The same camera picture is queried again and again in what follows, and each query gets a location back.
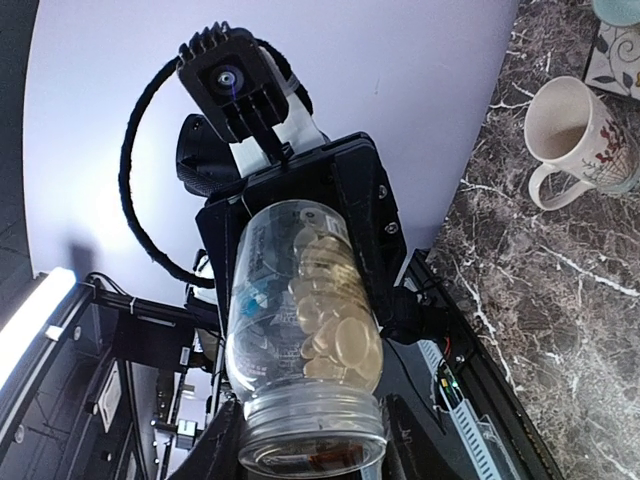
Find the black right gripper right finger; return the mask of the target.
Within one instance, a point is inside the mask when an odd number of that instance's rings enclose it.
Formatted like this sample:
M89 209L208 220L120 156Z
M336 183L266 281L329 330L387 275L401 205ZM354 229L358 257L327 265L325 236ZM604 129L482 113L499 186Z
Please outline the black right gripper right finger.
M402 397L387 395L381 406L387 434L382 479L458 478Z

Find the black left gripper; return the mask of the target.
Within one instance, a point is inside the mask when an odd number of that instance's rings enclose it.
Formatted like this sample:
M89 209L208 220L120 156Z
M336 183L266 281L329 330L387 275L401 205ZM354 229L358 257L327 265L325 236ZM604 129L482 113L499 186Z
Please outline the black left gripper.
M251 217L285 200L311 200L346 222L358 271L381 326L394 318L394 283L406 241L394 194L373 140L359 132L236 180L207 198L196 215L214 273L219 322L228 323L241 233Z

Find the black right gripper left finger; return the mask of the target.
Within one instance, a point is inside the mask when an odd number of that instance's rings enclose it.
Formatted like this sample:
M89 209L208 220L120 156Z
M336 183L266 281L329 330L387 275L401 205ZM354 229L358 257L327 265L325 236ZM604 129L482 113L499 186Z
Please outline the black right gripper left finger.
M187 458L169 478L175 480L233 480L242 477L238 461L242 405L224 402L196 441Z

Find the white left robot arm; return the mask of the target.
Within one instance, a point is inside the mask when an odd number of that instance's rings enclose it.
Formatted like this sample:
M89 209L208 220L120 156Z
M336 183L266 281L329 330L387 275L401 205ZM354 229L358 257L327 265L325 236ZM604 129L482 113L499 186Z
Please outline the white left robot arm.
M406 242L388 175L367 134L344 137L242 178L229 145L203 116L191 114L179 135L176 170L186 190L206 200L196 224L212 265L224 331L230 329L232 283L239 277L245 227L267 207L305 200L336 211L346 233L335 246L318 241L303 247L299 272L335 277L349 294L360 278L383 337L412 343L410 302L394 284Z

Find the beige ceramic mug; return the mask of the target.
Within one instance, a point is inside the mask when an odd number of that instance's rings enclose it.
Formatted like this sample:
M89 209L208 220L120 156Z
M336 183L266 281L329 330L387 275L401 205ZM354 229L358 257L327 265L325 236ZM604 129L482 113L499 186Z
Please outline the beige ceramic mug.
M639 182L638 143L577 78L557 77L538 90L525 116L524 140L540 162L529 178L529 196L544 211L559 210L592 189L617 195ZM544 180L557 173L576 182L543 199Z

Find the bright tube ceiling light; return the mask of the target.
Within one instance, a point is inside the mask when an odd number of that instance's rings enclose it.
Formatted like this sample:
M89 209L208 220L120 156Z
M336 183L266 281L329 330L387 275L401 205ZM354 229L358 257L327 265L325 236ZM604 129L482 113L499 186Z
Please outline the bright tube ceiling light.
M1 386L41 331L54 310L76 284L73 271L54 268L1 330Z

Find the square floral ceramic plate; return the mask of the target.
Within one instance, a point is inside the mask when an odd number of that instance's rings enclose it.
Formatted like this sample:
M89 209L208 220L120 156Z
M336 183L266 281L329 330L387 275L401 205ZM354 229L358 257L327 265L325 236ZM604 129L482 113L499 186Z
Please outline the square floral ceramic plate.
M590 87L639 100L639 25L599 22L583 73Z

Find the celadon bowl on plate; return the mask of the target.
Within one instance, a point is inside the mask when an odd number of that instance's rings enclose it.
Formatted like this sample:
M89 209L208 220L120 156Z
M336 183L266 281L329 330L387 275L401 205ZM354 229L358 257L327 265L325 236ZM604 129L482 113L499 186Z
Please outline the celadon bowl on plate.
M593 0L592 9L604 23L628 27L639 23L639 0Z

